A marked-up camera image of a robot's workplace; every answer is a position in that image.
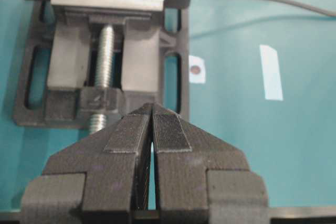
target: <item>teal mat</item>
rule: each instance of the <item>teal mat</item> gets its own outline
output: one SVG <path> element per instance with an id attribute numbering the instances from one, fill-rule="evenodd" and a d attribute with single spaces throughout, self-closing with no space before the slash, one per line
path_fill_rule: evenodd
<path id="1" fill-rule="evenodd" d="M 334 0 L 298 1 L 336 9 Z M 87 134 L 11 119 L 31 10 L 0 0 L 0 210 L 19 208 L 48 157 Z M 190 17 L 191 54 L 207 70 L 206 84 L 190 86 L 191 122 L 246 153 L 271 206 L 336 205 L 336 20 L 254 0 L 192 0 Z M 283 101 L 265 100 L 260 45 L 278 51 Z"/>

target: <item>metal screw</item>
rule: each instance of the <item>metal screw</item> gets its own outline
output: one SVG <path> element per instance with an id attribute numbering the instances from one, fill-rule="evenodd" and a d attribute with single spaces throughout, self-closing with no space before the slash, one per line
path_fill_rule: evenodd
<path id="1" fill-rule="evenodd" d="M 96 67 L 95 87 L 108 88 L 111 83 L 113 62 L 114 31 L 111 25 L 106 25 L 100 32 L 98 58 Z M 89 133 L 93 134 L 107 124 L 107 116 L 93 114 L 90 118 Z"/>

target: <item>white paper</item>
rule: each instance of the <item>white paper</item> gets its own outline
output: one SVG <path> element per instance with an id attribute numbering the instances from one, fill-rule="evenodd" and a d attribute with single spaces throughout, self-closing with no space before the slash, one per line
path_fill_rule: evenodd
<path id="1" fill-rule="evenodd" d="M 195 67 L 198 68 L 198 73 L 192 72 L 192 68 Z M 189 56 L 189 82 L 197 84 L 205 84 L 206 82 L 205 62 L 200 57 Z"/>
<path id="2" fill-rule="evenodd" d="M 283 101 L 278 52 L 267 45 L 260 45 L 265 99 Z"/>

